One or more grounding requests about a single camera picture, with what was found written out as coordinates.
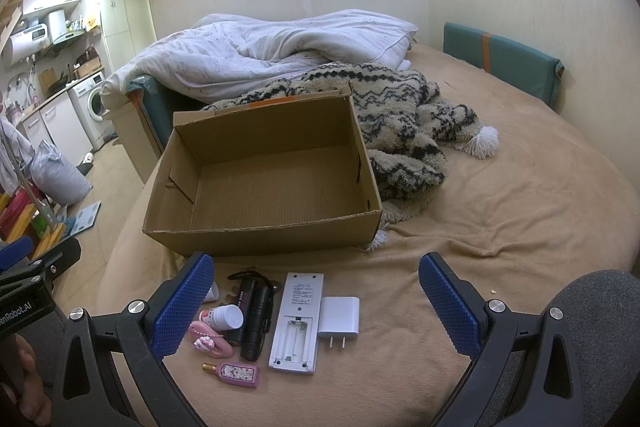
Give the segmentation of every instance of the open cardboard box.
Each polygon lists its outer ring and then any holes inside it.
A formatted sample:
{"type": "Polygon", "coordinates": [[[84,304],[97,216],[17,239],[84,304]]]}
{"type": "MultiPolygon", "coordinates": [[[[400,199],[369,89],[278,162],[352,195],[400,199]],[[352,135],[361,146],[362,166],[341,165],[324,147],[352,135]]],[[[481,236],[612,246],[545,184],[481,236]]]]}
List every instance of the open cardboard box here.
{"type": "Polygon", "coordinates": [[[175,113],[143,232],[185,256],[322,250],[381,213],[347,89],[175,113]]]}

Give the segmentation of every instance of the wall cabinet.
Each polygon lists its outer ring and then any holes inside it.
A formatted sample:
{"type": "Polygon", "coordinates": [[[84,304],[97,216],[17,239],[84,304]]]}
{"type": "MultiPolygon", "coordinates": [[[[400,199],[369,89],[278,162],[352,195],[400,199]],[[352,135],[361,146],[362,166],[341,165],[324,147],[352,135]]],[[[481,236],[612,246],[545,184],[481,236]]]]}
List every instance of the wall cabinet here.
{"type": "Polygon", "coordinates": [[[69,3],[80,0],[22,0],[22,16],[42,17],[54,10],[65,8],[69,3]]]}

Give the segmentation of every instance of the label sticker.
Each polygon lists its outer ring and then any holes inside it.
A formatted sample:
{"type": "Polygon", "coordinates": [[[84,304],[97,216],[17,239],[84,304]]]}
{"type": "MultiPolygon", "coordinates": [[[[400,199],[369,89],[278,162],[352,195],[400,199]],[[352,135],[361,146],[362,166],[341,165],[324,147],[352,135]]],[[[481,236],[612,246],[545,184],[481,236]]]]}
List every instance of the label sticker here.
{"type": "Polygon", "coordinates": [[[293,286],[291,304],[309,306],[314,298],[314,287],[308,283],[297,283],[293,286]]]}

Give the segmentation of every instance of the white charger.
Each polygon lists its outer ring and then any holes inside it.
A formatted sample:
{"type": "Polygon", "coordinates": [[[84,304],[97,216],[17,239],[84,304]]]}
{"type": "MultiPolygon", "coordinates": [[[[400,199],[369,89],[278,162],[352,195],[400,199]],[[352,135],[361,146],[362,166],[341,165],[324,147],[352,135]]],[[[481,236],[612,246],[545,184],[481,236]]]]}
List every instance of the white charger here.
{"type": "Polygon", "coordinates": [[[322,297],[318,337],[331,339],[342,337],[342,349],[346,339],[354,339],[360,331],[360,299],[357,297],[322,297]]]}

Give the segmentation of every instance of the water heater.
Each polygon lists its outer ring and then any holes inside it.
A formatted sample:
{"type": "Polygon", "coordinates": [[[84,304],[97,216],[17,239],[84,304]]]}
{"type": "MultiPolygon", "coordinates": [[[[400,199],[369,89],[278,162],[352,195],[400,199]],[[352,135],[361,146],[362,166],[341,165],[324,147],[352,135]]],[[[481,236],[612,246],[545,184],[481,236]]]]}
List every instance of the water heater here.
{"type": "Polygon", "coordinates": [[[65,11],[56,10],[45,18],[45,24],[49,31],[49,40],[56,42],[56,39],[66,34],[65,11]]]}
{"type": "Polygon", "coordinates": [[[37,24],[9,37],[2,50],[4,66],[9,68],[18,60],[39,52],[49,45],[49,32],[44,24],[37,24]]]}

